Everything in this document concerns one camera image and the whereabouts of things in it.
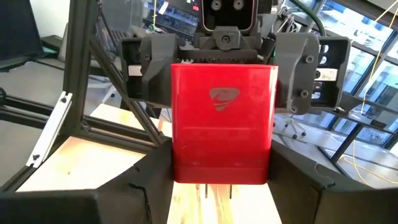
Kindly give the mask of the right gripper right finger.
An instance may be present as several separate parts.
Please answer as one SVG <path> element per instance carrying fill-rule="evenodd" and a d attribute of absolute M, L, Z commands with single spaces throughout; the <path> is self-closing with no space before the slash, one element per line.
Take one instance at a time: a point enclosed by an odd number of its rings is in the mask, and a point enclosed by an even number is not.
<path fill-rule="evenodd" d="M 322 167 L 277 141 L 272 143 L 267 184 L 282 223 L 315 223 L 323 191 L 335 184 L 320 172 Z"/>

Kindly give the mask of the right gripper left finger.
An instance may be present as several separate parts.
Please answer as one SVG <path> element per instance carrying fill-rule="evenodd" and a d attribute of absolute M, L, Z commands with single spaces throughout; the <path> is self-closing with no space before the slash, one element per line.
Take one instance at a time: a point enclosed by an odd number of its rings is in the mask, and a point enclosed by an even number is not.
<path fill-rule="evenodd" d="M 101 223 L 167 223 L 173 191 L 172 141 L 98 188 Z"/>

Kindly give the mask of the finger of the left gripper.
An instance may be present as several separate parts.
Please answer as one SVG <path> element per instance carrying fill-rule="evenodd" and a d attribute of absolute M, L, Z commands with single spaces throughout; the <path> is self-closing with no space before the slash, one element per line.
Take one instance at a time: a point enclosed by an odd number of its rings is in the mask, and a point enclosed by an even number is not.
<path fill-rule="evenodd" d="M 155 105 L 171 104 L 171 64 L 177 62 L 177 36 L 151 33 L 141 40 L 142 97 Z"/>
<path fill-rule="evenodd" d="M 320 42 L 314 34 L 276 34 L 277 113 L 305 114 L 310 109 L 319 50 Z"/>

